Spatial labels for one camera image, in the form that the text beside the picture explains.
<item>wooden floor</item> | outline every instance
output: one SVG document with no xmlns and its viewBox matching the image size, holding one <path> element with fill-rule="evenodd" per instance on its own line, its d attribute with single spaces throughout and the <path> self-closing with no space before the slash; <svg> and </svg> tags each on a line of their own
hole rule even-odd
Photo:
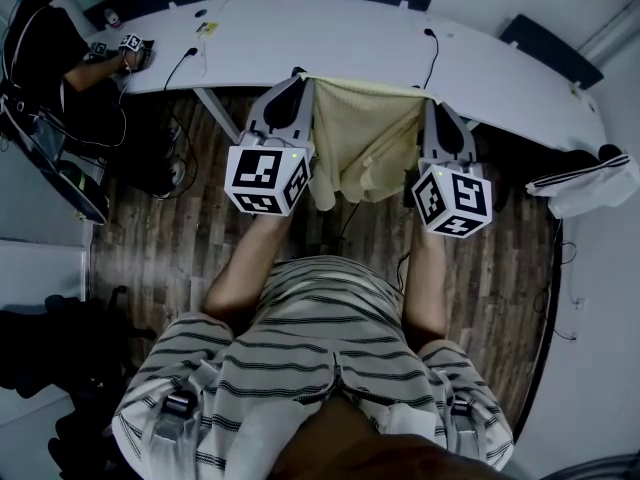
<svg viewBox="0 0 640 480">
<path fill-rule="evenodd" d="M 167 96 L 140 98 L 162 108 L 162 97 Z M 127 286 L 132 322 L 158 333 L 178 314 L 198 309 L 251 223 L 223 190 L 229 140 L 191 93 L 173 98 L 193 139 L 199 164 L 195 184 L 177 199 L 160 201 L 108 180 L 110 220 L 95 228 L 91 256 L 93 296 L 106 301 L 113 287 Z M 245 94 L 223 98 L 240 129 L 253 100 Z M 184 144 L 181 152 L 189 159 L 188 181 L 195 164 Z M 376 205 L 362 203 L 338 244 L 353 207 L 338 197 L 332 211 L 321 213 L 305 194 L 282 258 L 337 252 L 397 284 L 396 265 L 409 247 L 411 211 L 403 208 L 401 195 Z M 515 192 L 492 225 L 466 240 L 447 241 L 448 336 L 468 351 L 512 425 L 542 336 L 543 316 L 533 306 L 549 276 L 551 226 L 543 202 Z M 150 349 L 142 342 L 132 347 L 138 361 Z"/>
</svg>

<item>person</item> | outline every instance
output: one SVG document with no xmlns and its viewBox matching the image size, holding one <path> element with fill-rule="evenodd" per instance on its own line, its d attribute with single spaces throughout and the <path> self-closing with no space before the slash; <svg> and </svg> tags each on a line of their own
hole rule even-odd
<svg viewBox="0 0 640 480">
<path fill-rule="evenodd" d="M 182 162 L 171 164 L 177 132 L 152 130 L 127 98 L 121 106 L 111 79 L 141 67 L 141 55 L 127 51 L 85 62 L 87 44 L 67 12 L 52 7 L 52 1 L 18 0 L 4 42 L 9 77 L 64 124 L 69 152 L 103 158 L 137 188 L 168 195 L 184 175 Z"/>
<path fill-rule="evenodd" d="M 415 217 L 406 293 L 354 261 L 274 265 L 261 215 L 132 380 L 112 431 L 145 479 L 500 478 L 505 416 L 444 339 L 444 239 Z"/>
</svg>

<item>striped shirt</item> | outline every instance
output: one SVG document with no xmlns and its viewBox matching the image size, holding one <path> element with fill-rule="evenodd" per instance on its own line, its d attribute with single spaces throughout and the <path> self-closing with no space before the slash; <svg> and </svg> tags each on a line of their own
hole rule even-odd
<svg viewBox="0 0 640 480">
<path fill-rule="evenodd" d="M 319 256 L 274 267 L 252 326 L 241 336 L 201 313 L 179 317 L 113 418 L 125 458 L 140 476 L 152 478 L 143 433 L 164 399 L 188 387 L 199 400 L 198 478 L 225 476 L 239 435 L 243 443 L 261 443 L 260 453 L 247 456 L 267 454 L 255 460 L 273 464 L 286 440 L 264 450 L 279 430 L 269 413 L 291 407 L 291 418 L 299 413 L 301 422 L 340 390 L 382 434 L 419 434 L 457 452 L 460 431 L 474 431 L 477 458 L 501 469 L 513 442 L 494 395 L 455 343 L 435 341 L 412 352 L 402 332 L 402 303 L 402 294 L 372 270 Z M 468 408 L 462 428 L 460 401 Z M 256 415 L 264 416 L 258 430 Z M 245 421 L 251 432 L 244 431 Z"/>
</svg>

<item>white desk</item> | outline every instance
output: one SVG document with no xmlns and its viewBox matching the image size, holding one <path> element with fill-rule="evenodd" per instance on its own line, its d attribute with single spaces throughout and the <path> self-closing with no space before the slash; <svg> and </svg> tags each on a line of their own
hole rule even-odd
<svg viewBox="0 0 640 480">
<path fill-rule="evenodd" d="M 207 9 L 196 18 L 195 13 Z M 188 58 L 169 89 L 194 89 L 221 126 L 238 130 L 212 87 L 273 86 L 300 66 L 310 73 L 422 87 L 440 41 L 427 92 L 461 116 L 563 150 L 597 153 L 606 143 L 593 98 L 528 55 L 463 25 L 428 14 L 361 0 L 209 0 L 125 23 L 89 38 L 114 48 L 133 32 L 156 40 L 152 66 L 134 75 L 128 92 L 161 91 L 196 30 L 217 22 L 204 57 Z"/>
</svg>

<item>beige towel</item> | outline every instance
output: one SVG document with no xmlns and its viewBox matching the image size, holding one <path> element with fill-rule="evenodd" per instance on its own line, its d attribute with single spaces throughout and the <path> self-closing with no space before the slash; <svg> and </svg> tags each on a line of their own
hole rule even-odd
<svg viewBox="0 0 640 480">
<path fill-rule="evenodd" d="M 378 202 L 404 189 L 405 170 L 419 155 L 421 89 L 336 78 L 315 83 L 313 141 L 318 164 L 309 184 L 319 210 L 341 191 L 352 202 Z"/>
</svg>

